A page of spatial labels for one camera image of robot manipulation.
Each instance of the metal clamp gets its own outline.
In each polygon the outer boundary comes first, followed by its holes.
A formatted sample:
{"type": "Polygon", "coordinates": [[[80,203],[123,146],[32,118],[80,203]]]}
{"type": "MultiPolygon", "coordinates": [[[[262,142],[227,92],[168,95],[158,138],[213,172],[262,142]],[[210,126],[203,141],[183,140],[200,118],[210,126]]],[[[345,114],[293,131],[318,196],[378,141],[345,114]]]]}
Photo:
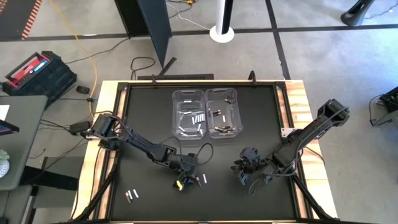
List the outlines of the metal clamp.
{"type": "Polygon", "coordinates": [[[297,128],[281,128],[280,135],[282,136],[282,138],[287,138],[288,135],[290,135],[292,132],[296,130],[297,128]]]}
{"type": "Polygon", "coordinates": [[[256,84],[257,84],[256,74],[254,73],[253,70],[250,72],[250,75],[249,75],[248,80],[251,80],[251,83],[252,83],[253,85],[256,85],[256,84]]]}
{"type": "Polygon", "coordinates": [[[153,85],[156,85],[157,83],[156,83],[156,77],[155,77],[155,75],[153,75],[152,74],[152,84],[153,85]]]}

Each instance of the table leg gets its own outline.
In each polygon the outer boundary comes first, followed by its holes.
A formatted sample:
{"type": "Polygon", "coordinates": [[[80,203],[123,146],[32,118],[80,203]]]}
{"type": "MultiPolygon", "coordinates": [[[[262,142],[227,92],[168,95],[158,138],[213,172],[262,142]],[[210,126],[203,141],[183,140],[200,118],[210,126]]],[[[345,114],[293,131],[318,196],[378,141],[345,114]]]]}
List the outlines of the table leg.
{"type": "Polygon", "coordinates": [[[341,21],[347,26],[360,26],[373,2],[374,0],[358,0],[351,9],[341,15],[341,21]]]}
{"type": "Polygon", "coordinates": [[[35,167],[25,166],[21,177],[21,184],[32,184],[57,189],[77,190],[78,179],[67,175],[43,171],[35,167]]]}

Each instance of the wooden table frame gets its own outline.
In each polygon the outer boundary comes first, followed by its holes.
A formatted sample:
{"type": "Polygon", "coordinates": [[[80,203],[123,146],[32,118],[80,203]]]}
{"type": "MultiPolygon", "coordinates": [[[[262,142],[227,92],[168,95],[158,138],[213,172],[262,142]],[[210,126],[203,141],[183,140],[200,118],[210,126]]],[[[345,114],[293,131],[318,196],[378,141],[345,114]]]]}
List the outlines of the wooden table frame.
{"type": "MultiPolygon", "coordinates": [[[[158,80],[157,83],[250,83],[251,80],[158,80]]],[[[304,128],[306,125],[313,121],[310,107],[307,100],[307,95],[304,89],[303,81],[301,80],[258,80],[257,82],[278,82],[282,84],[281,88],[278,88],[277,94],[280,105],[280,112],[282,114],[282,120],[284,127],[288,128],[304,128]]],[[[99,94],[99,100],[96,107],[96,111],[117,111],[119,117],[122,116],[123,108],[125,106],[124,100],[126,98],[126,90],[118,91],[120,83],[152,83],[152,81],[104,81],[99,94]]],[[[114,162],[114,152],[106,152],[104,149],[98,147],[99,140],[91,140],[87,145],[85,159],[80,175],[79,191],[78,191],[78,202],[74,218],[79,216],[83,209],[88,205],[91,198],[98,190],[98,185],[101,177],[107,175],[114,162]],[[106,154],[109,153],[109,159],[105,164],[106,154]]],[[[318,141],[312,141],[309,148],[314,151],[320,152],[318,141]]],[[[312,152],[304,150],[304,154],[301,157],[302,166],[298,167],[298,171],[302,169],[307,187],[311,194],[314,196],[316,201],[323,207],[332,217],[337,217],[335,204],[331,195],[328,177],[326,175],[325,166],[320,158],[314,155],[312,152]]],[[[298,206],[300,210],[300,216],[302,218],[308,217],[308,205],[306,206],[305,200],[301,194],[301,191],[295,186],[295,193],[297,196],[298,206]]],[[[109,187],[106,189],[101,203],[96,211],[96,217],[105,218],[107,211],[107,205],[109,203],[109,187]]]]}

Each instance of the white pole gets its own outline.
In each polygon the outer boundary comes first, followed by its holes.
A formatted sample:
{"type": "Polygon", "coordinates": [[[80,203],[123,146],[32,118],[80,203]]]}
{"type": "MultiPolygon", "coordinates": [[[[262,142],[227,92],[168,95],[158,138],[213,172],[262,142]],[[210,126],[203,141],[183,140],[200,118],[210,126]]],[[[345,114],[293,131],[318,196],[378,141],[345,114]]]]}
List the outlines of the white pole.
{"type": "Polygon", "coordinates": [[[210,37],[219,43],[227,43],[234,38],[230,28],[233,0],[217,0],[217,21],[210,29],[210,37]]]}
{"type": "Polygon", "coordinates": [[[217,0],[216,32],[218,35],[221,35],[223,33],[224,9],[225,9],[225,0],[217,0]]]}

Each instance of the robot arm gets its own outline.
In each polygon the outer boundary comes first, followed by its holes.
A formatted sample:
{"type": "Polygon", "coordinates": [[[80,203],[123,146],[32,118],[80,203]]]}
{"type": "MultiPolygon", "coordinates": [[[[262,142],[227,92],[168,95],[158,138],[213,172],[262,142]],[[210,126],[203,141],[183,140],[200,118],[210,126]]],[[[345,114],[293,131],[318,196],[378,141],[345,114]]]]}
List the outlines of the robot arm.
{"type": "Polygon", "coordinates": [[[235,161],[232,170],[243,185],[250,176],[257,172],[267,184],[273,177],[288,176],[292,173],[292,163],[297,158],[300,149],[310,141],[321,138],[330,128],[345,124],[349,118],[349,111],[337,100],[328,100],[319,110],[318,117],[304,129],[298,129],[287,136],[286,143],[278,146],[265,158],[261,158],[259,151],[245,148],[240,153],[240,160],[235,161]]]}
{"type": "Polygon", "coordinates": [[[88,131],[88,134],[99,138],[99,146],[102,148],[117,150],[122,142],[128,143],[144,152],[152,162],[176,170],[179,175],[174,183],[174,187],[178,188],[178,190],[182,190],[187,184],[195,182],[199,184],[198,177],[196,176],[196,166],[198,165],[196,154],[177,154],[177,150],[174,147],[166,144],[152,143],[125,126],[113,114],[99,115],[93,127],[88,131]],[[126,137],[121,136],[120,133],[115,131],[118,125],[126,130],[126,137]]]}

